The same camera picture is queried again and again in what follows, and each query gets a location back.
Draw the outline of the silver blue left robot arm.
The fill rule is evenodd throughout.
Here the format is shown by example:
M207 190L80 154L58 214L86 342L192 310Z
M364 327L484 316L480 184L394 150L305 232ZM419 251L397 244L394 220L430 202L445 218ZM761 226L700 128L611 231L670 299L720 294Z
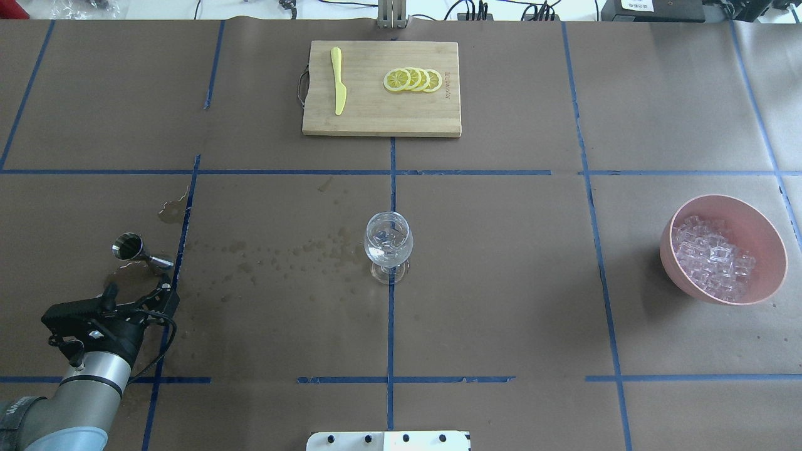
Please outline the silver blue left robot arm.
M52 397L2 402L3 450L103 450L151 325L177 334L180 302L168 277L135 302L118 304L109 283L95 298L52 305L42 316L48 343L69 368Z

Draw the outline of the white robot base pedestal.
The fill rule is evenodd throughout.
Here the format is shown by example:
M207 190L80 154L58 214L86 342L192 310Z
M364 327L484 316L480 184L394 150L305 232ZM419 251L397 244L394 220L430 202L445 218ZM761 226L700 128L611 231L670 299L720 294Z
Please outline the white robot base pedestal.
M471 450L469 432L402 430L321 432L312 434L306 450Z

